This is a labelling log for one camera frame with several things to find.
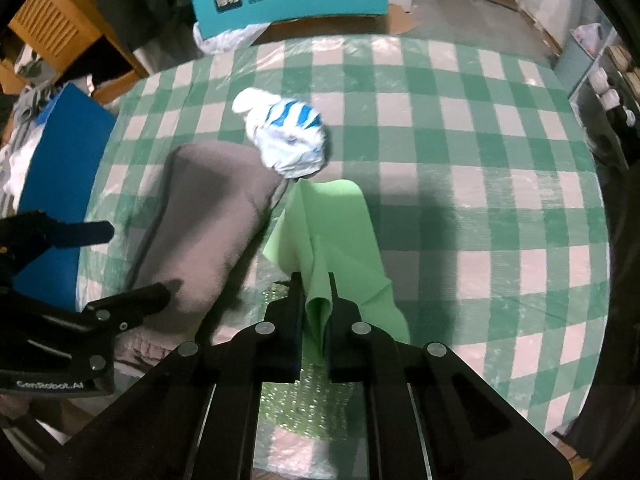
bubble wrap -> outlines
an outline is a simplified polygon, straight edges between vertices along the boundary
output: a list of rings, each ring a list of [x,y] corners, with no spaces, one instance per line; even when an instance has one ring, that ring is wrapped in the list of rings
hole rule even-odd
[[[273,283],[262,295],[263,307],[286,297],[288,290]],[[259,418],[308,438],[345,438],[346,408],[353,391],[354,384],[331,383],[322,365],[303,357],[299,381],[262,384]]]

white cloth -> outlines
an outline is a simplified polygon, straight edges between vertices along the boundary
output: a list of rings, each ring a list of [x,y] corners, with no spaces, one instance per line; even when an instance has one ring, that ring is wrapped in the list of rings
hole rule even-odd
[[[0,150],[0,164],[2,164],[2,170],[0,170],[2,177],[0,182],[2,182],[2,190],[7,193],[7,195],[14,197],[12,204],[14,211],[18,211],[20,197],[27,179],[27,172],[31,165],[31,159],[40,143],[43,130],[44,124],[35,127],[28,133],[24,144],[16,150],[13,150],[12,153],[9,152],[10,144],[7,144]]]
[[[310,105],[249,87],[234,99],[232,110],[244,116],[246,135],[267,168],[299,178],[324,165],[322,122]]]

green checkered tablecloth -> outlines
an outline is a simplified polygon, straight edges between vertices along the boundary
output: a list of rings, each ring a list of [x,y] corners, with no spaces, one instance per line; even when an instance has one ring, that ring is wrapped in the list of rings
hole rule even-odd
[[[607,316],[602,199],[553,72],[497,52],[315,38],[206,57],[140,82],[122,100],[87,215],[111,221],[116,237],[82,251],[79,302],[122,290],[159,211],[172,148],[248,143],[231,111],[247,86],[321,112],[331,153],[314,178],[362,188],[412,343],[452,346],[541,432],[575,417]],[[246,309],[223,319],[222,336],[255,321],[272,271],[255,259]],[[361,438],[341,444],[336,458],[335,446],[282,428],[261,424],[258,436],[257,466],[364,476]]]

concrete floor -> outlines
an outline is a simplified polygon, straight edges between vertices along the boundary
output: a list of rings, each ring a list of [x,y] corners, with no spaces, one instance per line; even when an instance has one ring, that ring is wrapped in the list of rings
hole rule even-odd
[[[418,27],[409,38],[450,41],[550,65],[555,59],[542,35],[517,12],[485,0],[414,0]]]

wooden cabinet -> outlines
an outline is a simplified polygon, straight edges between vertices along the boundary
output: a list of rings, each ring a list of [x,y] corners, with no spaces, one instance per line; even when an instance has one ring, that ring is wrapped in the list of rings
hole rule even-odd
[[[27,0],[9,28],[31,45],[58,76],[101,37],[131,66],[125,74],[127,82],[135,83],[148,75],[136,57],[120,46],[113,28],[98,12],[95,0]]]

